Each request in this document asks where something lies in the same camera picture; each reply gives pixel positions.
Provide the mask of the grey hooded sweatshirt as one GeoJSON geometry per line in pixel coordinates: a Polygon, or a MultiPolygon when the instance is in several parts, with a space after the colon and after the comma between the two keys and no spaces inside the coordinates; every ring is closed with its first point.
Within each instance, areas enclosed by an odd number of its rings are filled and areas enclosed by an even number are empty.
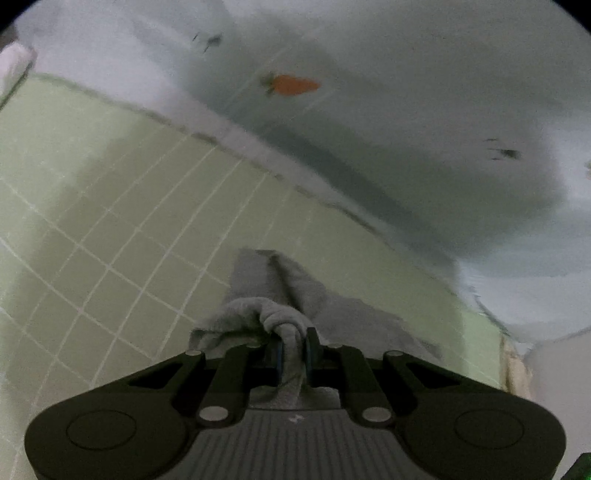
{"type": "Polygon", "coordinates": [[[335,390],[312,388],[304,380],[301,347],[310,328],[322,344],[352,346],[370,359],[401,350],[441,362],[439,349],[413,336],[404,320],[332,292],[301,264],[273,250],[239,251],[222,305],[191,331],[188,348],[221,358],[232,347],[259,345],[267,334],[276,334],[286,348],[283,378],[276,387],[252,389],[250,407],[337,409],[335,390]]]}

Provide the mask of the beige folded cloth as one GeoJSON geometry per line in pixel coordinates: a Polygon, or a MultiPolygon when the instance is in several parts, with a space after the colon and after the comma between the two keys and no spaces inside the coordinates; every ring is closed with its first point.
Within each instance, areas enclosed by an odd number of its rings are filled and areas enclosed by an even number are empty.
{"type": "Polygon", "coordinates": [[[507,393],[533,400],[532,372],[519,356],[513,343],[503,336],[500,343],[500,383],[507,393]]]}

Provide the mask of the green grid bed sheet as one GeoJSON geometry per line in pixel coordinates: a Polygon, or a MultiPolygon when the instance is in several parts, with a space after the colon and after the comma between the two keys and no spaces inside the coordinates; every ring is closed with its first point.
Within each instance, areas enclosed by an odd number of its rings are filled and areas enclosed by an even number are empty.
{"type": "Polygon", "coordinates": [[[360,221],[211,141],[70,83],[1,110],[1,475],[59,400],[182,352],[235,253],[283,252],[403,318],[444,365],[500,386],[501,334],[360,221]]]}

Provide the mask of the light blue carrot-print quilt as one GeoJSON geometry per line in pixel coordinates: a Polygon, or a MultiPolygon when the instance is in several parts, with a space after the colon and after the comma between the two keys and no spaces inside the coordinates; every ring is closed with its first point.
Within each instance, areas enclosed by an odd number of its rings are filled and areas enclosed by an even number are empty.
{"type": "Polygon", "coordinates": [[[266,146],[524,343],[590,327],[586,1],[36,1],[40,69],[266,146]]]}

